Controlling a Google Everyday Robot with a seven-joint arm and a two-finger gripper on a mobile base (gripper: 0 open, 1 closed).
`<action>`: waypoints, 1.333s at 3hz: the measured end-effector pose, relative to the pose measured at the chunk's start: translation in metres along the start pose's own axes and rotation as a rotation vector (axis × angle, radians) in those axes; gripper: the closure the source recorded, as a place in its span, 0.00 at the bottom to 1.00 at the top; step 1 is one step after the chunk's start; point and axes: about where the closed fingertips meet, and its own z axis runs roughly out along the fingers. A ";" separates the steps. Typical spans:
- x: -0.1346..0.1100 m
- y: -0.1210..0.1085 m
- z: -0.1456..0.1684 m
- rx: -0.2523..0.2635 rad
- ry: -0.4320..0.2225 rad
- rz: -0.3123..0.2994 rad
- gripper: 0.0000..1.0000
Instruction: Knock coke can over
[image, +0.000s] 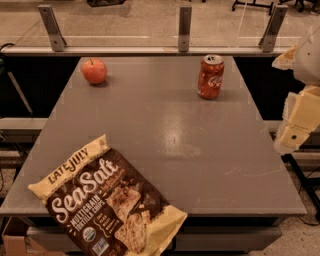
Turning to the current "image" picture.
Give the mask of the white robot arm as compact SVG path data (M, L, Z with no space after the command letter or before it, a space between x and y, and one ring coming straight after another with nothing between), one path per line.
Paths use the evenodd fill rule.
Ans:
M276 132L275 150L292 153L320 126L320 23L313 24L299 42L278 56L274 68L292 70L305 87L285 99L282 122Z

